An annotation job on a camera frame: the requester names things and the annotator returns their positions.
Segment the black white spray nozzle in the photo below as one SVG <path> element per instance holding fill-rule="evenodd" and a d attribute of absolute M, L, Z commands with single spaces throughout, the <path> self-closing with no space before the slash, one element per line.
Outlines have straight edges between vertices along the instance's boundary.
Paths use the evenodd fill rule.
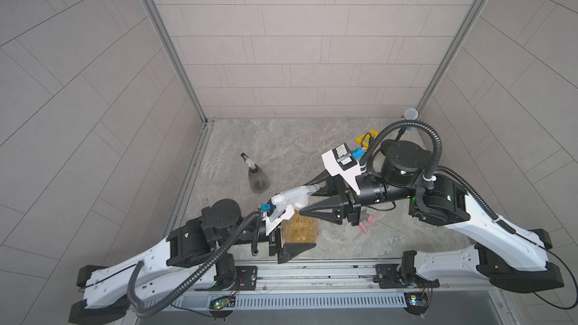
<path fill-rule="evenodd" d="M 244 160 L 244 162 L 248 165 L 248 168 L 250 168 L 251 171 L 254 171 L 257 167 L 256 163 L 249 158 L 249 156 L 245 153 L 241 153 L 240 154 L 241 158 Z"/>

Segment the yellow triangle block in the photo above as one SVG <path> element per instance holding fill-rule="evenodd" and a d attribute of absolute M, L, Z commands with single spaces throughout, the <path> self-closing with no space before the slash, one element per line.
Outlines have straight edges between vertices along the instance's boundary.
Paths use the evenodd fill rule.
<path fill-rule="evenodd" d="M 370 130 L 366 132 L 364 135 L 355 139 L 355 142 L 362 148 L 368 149 L 370 145 L 373 143 L 375 138 L 379 135 L 376 130 Z"/>

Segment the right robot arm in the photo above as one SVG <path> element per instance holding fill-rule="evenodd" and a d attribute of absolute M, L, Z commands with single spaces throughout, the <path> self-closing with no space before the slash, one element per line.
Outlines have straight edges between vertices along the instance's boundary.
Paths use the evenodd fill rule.
<path fill-rule="evenodd" d="M 412 217 L 473 241 L 457 251 L 405 251 L 397 268 L 377 269 L 381 287 L 431 288 L 442 278 L 481 278 L 514 293 L 563 287 L 561 270 L 548 259 L 552 242 L 545 230 L 524 230 L 505 220 L 448 168 L 442 168 L 432 188 L 426 188 L 422 172 L 430 152 L 411 141 L 387 139 L 380 151 L 385 161 L 379 175 L 355 174 L 358 164 L 344 145 L 328 151 L 325 171 L 314 179 L 322 186 L 319 201 L 301 215 L 358 226 L 365 207 L 407 200 Z"/>

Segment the orange plastic bottle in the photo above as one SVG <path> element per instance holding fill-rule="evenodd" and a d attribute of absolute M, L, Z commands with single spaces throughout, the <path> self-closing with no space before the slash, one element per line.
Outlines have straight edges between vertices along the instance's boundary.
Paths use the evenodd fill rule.
<path fill-rule="evenodd" d="M 284 243 L 316 243 L 319 238 L 319 220 L 296 212 L 290 220 L 281 223 Z"/>

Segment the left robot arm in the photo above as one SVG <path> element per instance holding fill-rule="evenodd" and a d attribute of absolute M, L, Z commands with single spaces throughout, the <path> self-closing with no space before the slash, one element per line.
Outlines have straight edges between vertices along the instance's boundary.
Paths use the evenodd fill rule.
<path fill-rule="evenodd" d="M 236 266 L 229 250 L 234 245 L 266 242 L 279 263 L 287 263 L 315 242 L 283 242 L 281 223 L 296 217 L 309 204 L 309 197 L 276 195 L 254 215 L 242 215 L 237 202 L 217 201 L 198 218 L 171 231 L 151 248 L 115 266 L 85 266 L 77 286 L 84 299 L 75 303 L 69 323 L 107 324 L 134 308 L 140 317 L 150 317 L 176 304 L 188 290 L 228 290 L 217 308 L 228 306 L 237 292 L 254 289 L 255 272 Z"/>

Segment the clear spray nozzle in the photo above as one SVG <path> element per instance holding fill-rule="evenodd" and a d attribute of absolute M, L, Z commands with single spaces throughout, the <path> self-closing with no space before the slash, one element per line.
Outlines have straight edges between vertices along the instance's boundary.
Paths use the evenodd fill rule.
<path fill-rule="evenodd" d="M 319 186 L 317 184 L 306 185 L 295 187 L 275 195 L 271 199 L 271 205 L 273 208 L 271 215 L 280 215 L 284 211 L 284 207 L 288 205 L 292 205 L 295 211 L 299 211 L 307 207 L 309 205 L 309 198 L 318 189 Z"/>

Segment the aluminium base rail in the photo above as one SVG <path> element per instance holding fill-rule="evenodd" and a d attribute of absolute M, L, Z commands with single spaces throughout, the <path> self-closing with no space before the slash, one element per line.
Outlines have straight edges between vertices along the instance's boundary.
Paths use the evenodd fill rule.
<path fill-rule="evenodd" d="M 394 260 L 241 261 L 230 290 L 188 290 L 168 307 L 227 317 L 234 311 L 403 308 L 423 314 L 430 302 L 447 293 L 488 292 L 474 278 L 442 278 L 425 284 L 394 284 Z"/>

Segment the microphone on black stand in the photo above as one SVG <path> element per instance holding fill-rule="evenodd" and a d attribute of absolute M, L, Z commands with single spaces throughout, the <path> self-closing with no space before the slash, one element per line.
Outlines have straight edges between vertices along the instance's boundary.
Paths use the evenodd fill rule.
<path fill-rule="evenodd" d="M 418 111 L 415 108 L 408 108 L 404 114 L 403 117 L 399 120 L 399 122 L 401 121 L 407 121 L 407 120 L 417 120 L 418 119 Z M 397 135 L 395 136 L 395 138 L 393 139 L 393 141 L 400 141 L 402 136 L 410 129 L 410 127 L 400 127 L 400 128 L 396 128 L 397 130 Z"/>

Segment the grey bottle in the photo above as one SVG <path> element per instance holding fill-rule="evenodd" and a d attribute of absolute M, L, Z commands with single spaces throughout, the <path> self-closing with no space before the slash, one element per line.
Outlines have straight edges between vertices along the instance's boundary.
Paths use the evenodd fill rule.
<path fill-rule="evenodd" d="M 251 191 L 256 194 L 264 193 L 270 186 L 266 173 L 259 167 L 259 165 L 255 165 L 254 168 L 250 167 L 248 169 L 248 181 Z"/>

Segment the pink grey spray nozzle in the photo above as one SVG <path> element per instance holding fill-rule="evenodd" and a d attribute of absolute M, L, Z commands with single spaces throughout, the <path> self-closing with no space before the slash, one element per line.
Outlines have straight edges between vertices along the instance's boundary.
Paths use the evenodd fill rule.
<path fill-rule="evenodd" d="M 374 216 L 367 213 L 361 213 L 358 226 L 362 229 L 364 233 L 368 233 L 367 224 L 372 224 L 374 222 Z"/>

